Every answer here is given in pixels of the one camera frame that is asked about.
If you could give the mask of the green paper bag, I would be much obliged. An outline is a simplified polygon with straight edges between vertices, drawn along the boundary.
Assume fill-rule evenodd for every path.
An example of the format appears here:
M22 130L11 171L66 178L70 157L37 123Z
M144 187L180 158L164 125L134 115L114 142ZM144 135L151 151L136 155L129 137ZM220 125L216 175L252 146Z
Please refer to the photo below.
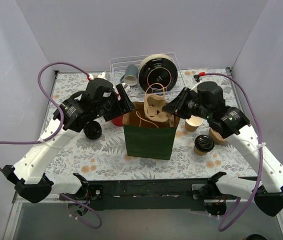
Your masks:
M169 122L154 122L145 116L143 102L135 102L135 110L123 115L122 123L127 155L130 157L169 160L180 118Z

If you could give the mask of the grey ceramic mug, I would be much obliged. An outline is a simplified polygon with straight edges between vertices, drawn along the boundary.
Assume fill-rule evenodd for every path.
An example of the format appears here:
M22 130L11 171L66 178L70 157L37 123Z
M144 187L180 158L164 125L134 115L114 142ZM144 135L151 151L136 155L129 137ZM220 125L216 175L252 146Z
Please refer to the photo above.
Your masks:
M139 69L136 65L130 64L124 75L121 77L120 82L128 86L135 86L138 83Z

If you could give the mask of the brown paper coffee cup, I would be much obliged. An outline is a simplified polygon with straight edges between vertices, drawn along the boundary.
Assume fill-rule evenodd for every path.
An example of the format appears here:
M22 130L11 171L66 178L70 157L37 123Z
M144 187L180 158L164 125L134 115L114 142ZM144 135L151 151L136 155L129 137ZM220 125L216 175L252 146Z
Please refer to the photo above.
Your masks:
M214 149L214 145L203 146L203 145L194 145L193 151L198 156L204 156L207 153L211 152Z

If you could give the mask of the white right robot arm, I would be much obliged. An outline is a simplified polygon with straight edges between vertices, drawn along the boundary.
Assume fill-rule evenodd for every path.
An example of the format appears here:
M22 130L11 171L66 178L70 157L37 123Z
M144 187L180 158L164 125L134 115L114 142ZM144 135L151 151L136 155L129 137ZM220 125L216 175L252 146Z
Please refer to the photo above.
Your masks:
M220 86L206 81L200 83L196 91L185 87L162 109L181 119L195 116L206 120L209 127L231 144L260 177L253 181L218 172L198 189L202 197L219 199L223 195L232 195L247 200L253 196L258 208L271 217L283 209L283 165L259 142L260 135L245 114L237 107L226 105Z

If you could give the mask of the black round plate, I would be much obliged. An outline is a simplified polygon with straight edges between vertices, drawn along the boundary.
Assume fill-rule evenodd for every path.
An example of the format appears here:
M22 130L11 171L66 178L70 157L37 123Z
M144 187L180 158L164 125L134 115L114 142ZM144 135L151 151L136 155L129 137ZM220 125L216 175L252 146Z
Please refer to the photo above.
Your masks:
M163 53L152 54L139 64L138 82L146 92L148 87L153 93L171 91L178 80L178 70L173 59Z

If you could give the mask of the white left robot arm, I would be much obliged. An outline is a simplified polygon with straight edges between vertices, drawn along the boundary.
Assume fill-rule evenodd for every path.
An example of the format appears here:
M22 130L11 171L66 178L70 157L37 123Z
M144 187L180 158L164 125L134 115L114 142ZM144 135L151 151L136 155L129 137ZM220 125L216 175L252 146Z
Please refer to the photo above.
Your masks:
M16 192L31 203L38 203L50 194L69 194L83 200L89 186L83 176L49 175L45 173L47 167L80 132L90 140L98 139L102 134L98 118L108 122L135 108L121 84L114 86L103 78L90 80L85 90L72 94L59 105L39 143L14 165L5 165L2 173L14 184Z

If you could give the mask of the red ribbed straw holder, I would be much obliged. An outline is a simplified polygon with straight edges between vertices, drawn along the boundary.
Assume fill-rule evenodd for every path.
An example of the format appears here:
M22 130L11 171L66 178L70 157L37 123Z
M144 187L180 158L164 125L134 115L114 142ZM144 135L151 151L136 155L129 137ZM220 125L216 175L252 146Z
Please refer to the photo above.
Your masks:
M123 116L116 117L116 118L112 119L111 122L117 127L122 127L124 125L123 124Z

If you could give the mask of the stack of black lids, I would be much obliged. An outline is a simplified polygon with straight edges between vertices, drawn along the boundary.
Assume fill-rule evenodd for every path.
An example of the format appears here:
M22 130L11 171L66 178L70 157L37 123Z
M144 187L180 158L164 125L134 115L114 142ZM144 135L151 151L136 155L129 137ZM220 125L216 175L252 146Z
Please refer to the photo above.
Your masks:
M83 132L88 139L96 140L102 135L102 127L94 120L84 126Z

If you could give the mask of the brown paper cup stack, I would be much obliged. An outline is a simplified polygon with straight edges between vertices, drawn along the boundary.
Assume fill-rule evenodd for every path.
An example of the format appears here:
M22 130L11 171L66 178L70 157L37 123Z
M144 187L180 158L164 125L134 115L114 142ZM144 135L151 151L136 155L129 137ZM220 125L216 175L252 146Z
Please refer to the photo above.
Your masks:
M200 117L192 116L191 118L185 120L184 127L188 132L195 132L203 123L203 121L204 120Z

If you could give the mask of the cardboard cup carrier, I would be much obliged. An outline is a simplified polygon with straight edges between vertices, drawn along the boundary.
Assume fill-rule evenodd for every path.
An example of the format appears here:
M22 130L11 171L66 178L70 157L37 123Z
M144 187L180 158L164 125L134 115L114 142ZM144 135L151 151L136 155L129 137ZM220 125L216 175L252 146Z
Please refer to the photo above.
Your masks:
M218 132L214 131L211 127L209 128L209 136L219 145L223 145L227 142Z
M170 127L174 126L174 116L163 110L163 107L167 105L168 102L163 95L157 95L154 93L146 94L144 97L144 114L145 116L158 123L169 123Z

